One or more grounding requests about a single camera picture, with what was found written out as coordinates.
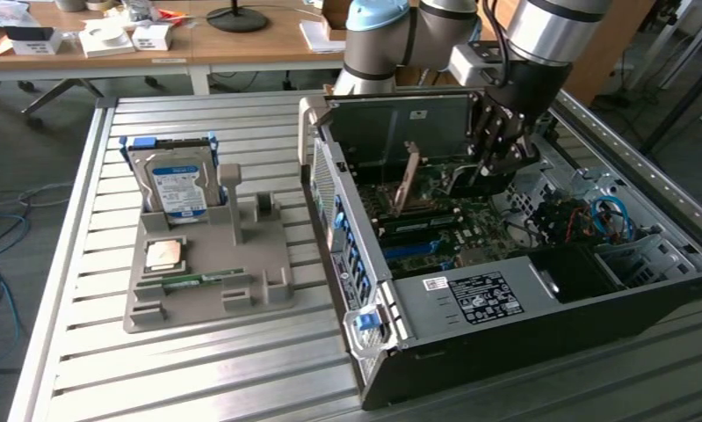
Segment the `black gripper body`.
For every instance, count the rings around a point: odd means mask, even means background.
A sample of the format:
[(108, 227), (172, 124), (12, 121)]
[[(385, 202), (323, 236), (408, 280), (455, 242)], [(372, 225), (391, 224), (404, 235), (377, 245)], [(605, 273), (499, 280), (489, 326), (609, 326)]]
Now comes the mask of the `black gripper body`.
[(532, 131), (569, 77), (572, 65), (549, 66), (527, 60), (509, 65), (508, 76), (503, 75), (503, 66), (483, 71), (484, 80), (493, 84), (485, 89), (485, 96), (513, 115), (521, 114), (523, 127)]

